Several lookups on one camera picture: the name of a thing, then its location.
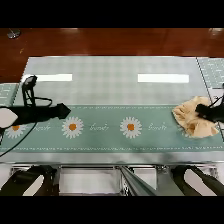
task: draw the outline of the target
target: white rectangle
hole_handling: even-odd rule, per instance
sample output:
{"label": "white rectangle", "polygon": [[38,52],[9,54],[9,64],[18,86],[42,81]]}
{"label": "white rectangle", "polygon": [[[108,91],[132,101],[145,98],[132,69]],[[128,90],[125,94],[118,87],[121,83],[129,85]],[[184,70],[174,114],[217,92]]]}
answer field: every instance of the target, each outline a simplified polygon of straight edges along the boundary
{"label": "white rectangle", "polygon": [[[33,76],[26,74],[22,77],[24,82],[28,77]],[[35,75],[37,76],[37,82],[70,82],[72,81],[72,74],[55,74],[55,75]]]}
{"label": "white rectangle", "polygon": [[189,83],[189,75],[185,75],[185,74],[138,74],[138,82]]}

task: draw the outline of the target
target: tan rag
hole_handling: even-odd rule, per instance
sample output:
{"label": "tan rag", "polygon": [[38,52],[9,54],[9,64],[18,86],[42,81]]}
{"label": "tan rag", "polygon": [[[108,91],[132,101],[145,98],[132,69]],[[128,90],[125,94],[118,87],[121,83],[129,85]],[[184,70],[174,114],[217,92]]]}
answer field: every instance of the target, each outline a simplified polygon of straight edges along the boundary
{"label": "tan rag", "polygon": [[204,138],[219,133],[215,128],[215,123],[199,118],[195,109],[198,104],[209,105],[208,97],[195,96],[173,109],[173,114],[177,122],[185,129],[191,137]]}

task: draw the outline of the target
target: yellow flower center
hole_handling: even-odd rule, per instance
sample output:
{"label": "yellow flower center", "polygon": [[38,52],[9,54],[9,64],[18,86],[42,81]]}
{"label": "yellow flower center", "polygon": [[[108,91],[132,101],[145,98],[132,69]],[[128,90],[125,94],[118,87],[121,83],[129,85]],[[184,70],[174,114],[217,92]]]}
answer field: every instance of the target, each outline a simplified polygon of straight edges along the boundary
{"label": "yellow flower center", "polygon": [[133,124],[128,124],[128,130],[129,131],[134,131],[135,130],[135,126]]}
{"label": "yellow flower center", "polygon": [[76,124],[70,124],[70,125],[69,125],[69,129],[70,129],[71,131],[74,131],[74,130],[76,129]]}
{"label": "yellow flower center", "polygon": [[17,130],[19,130],[19,125],[17,125],[17,126],[12,126],[12,129],[13,129],[13,131],[17,131]]}

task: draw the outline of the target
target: daisy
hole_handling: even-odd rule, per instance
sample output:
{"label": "daisy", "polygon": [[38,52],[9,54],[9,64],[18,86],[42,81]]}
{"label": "daisy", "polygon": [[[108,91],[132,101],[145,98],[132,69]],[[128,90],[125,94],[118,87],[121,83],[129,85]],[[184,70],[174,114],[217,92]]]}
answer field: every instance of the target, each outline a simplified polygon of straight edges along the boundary
{"label": "daisy", "polygon": [[23,131],[27,129],[26,125],[17,125],[11,126],[10,128],[6,129],[6,135],[8,138],[17,138],[23,134]]}
{"label": "daisy", "polygon": [[83,122],[78,117],[69,117],[66,119],[65,122],[63,122],[62,125],[62,131],[64,132],[63,135],[66,135],[66,138],[70,137],[75,138],[76,136],[79,136],[82,134],[83,130]]}
{"label": "daisy", "polygon": [[140,121],[134,117],[123,119],[120,127],[120,131],[123,131],[123,135],[126,135],[126,138],[135,138],[141,134],[140,130],[142,130]]}

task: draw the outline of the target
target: wooden floor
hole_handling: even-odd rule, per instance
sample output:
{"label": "wooden floor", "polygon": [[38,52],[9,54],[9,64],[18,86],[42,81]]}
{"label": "wooden floor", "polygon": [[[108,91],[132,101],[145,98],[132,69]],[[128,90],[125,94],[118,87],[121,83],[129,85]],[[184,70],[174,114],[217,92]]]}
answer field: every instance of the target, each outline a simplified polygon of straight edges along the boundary
{"label": "wooden floor", "polygon": [[224,57],[224,28],[0,28],[0,83],[19,82],[30,56]]}

